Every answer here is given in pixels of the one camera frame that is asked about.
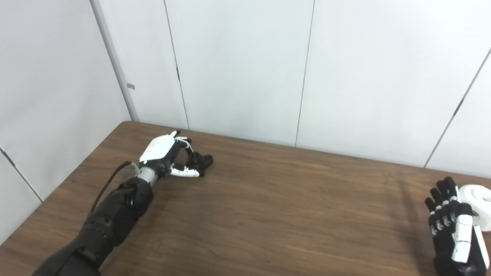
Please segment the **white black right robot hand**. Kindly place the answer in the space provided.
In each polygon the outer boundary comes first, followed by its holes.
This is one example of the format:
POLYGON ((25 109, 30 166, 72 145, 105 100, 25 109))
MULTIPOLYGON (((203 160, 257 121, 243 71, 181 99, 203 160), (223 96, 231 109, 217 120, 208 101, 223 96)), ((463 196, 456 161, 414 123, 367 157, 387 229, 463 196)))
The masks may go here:
POLYGON ((481 228, 473 222, 473 208, 461 199, 452 177, 438 180, 424 200, 438 276, 485 276, 490 258, 481 228))

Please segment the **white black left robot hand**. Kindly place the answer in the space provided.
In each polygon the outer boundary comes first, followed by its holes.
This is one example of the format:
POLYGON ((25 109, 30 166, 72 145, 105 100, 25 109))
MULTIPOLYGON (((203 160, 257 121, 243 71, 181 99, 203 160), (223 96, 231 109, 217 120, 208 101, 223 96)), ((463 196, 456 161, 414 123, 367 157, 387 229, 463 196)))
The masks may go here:
POLYGON ((174 162, 181 149, 186 150, 188 156, 193 154, 191 139, 179 136, 181 131, 175 130, 169 134, 158 136, 151 140, 143 154, 140 156, 139 170, 144 168, 152 170, 158 179, 169 175, 177 177, 204 177, 205 173, 189 165, 174 162))

